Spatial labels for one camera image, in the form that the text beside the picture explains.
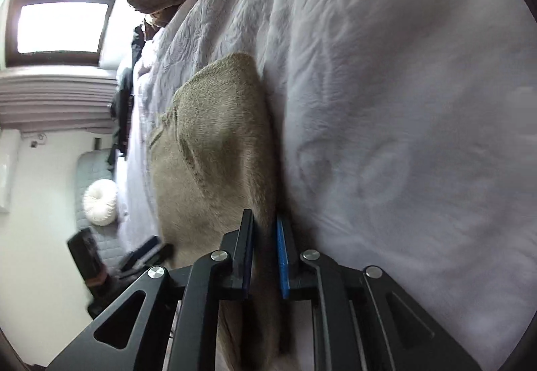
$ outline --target beige towel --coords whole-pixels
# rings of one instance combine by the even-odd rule
[[[175,268],[217,249],[224,233],[239,227],[243,209],[253,210],[253,301],[222,302],[218,340],[231,370],[268,369],[280,334],[276,167],[254,60],[232,54],[198,72],[175,93],[149,150],[160,228],[175,246]]]

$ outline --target round white pillow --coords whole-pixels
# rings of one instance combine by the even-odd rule
[[[117,217],[115,201],[117,185],[113,180],[101,179],[93,182],[84,193],[84,213],[94,225],[108,225]]]

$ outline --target gray curtain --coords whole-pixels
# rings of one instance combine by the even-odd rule
[[[111,133],[115,71],[29,66],[0,71],[0,127],[22,132],[86,129]]]

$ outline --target metal screw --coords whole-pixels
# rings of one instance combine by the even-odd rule
[[[216,261],[226,260],[228,258],[228,253],[225,250],[216,250],[213,251],[210,258]]]
[[[374,265],[369,266],[366,268],[366,275],[372,279],[379,279],[382,277],[382,269]]]
[[[307,260],[317,260],[321,254],[317,250],[306,250],[302,256]]]
[[[147,275],[151,277],[151,279],[158,279],[159,277],[162,277],[164,273],[164,268],[161,266],[154,266],[147,271]]]

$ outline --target window frame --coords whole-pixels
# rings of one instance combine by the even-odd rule
[[[106,15],[103,28],[99,37],[97,51],[37,51],[34,53],[20,53],[18,51],[18,25],[22,8],[28,5],[60,3],[60,2],[83,2],[106,4]],[[100,54],[103,50],[108,20],[112,14],[115,0],[10,0],[5,25],[5,64],[10,66],[25,65],[93,65],[98,66]]]

